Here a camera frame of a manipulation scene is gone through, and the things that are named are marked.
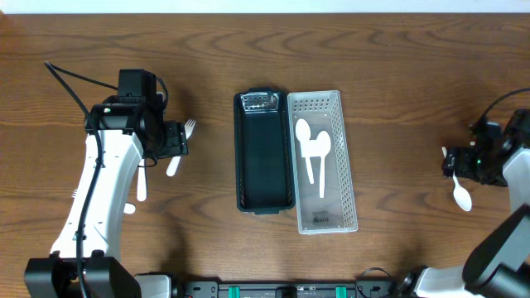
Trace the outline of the white spoon diagonal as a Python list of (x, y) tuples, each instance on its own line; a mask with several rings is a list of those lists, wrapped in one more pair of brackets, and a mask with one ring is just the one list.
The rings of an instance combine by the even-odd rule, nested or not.
[(448, 149), (446, 147), (442, 147), (441, 150), (445, 157), (446, 164), (452, 170), (451, 178), (454, 182), (454, 189), (453, 189), (454, 200), (462, 210), (464, 210), (465, 212), (470, 212), (472, 210), (472, 199), (471, 199), (470, 193), (458, 181), (458, 178), (455, 175), (453, 158), (450, 156)]

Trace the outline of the white spoon vertical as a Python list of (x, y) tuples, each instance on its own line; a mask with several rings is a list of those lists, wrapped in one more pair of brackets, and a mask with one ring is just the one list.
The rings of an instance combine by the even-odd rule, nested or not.
[(305, 159), (306, 162), (306, 170), (308, 175), (308, 180), (311, 184), (314, 184), (314, 174), (312, 170), (311, 165), (311, 156), (310, 156), (310, 150), (308, 149), (309, 141), (311, 139), (311, 129), (308, 124), (308, 122), (300, 118), (296, 122), (295, 126), (295, 134), (296, 138), (300, 143), (301, 148), (301, 157)]

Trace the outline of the white spoon horizontal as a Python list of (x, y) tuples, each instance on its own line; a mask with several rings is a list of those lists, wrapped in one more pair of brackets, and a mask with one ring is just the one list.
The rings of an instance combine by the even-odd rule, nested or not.
[(319, 176), (319, 196), (321, 199), (325, 196), (325, 159), (330, 153), (331, 140), (327, 131), (321, 131), (316, 138), (319, 145), (320, 153), (320, 176)]

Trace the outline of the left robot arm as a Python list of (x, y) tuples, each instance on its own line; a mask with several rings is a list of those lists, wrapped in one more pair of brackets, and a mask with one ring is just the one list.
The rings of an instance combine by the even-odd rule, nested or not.
[(32, 258), (24, 282), (32, 297), (181, 297), (169, 273), (131, 275), (120, 263), (128, 193), (142, 160), (188, 153), (182, 123), (164, 118), (162, 79), (120, 70), (116, 94), (85, 109), (86, 154), (74, 202), (46, 258)]

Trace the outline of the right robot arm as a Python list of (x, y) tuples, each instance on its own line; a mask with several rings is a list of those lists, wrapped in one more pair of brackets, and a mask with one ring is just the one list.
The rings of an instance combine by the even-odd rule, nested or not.
[(411, 272), (402, 296), (529, 296), (529, 111), (516, 110), (504, 127), (482, 116), (471, 131), (471, 144), (445, 149), (443, 174), (504, 188), (507, 217), (464, 264)]

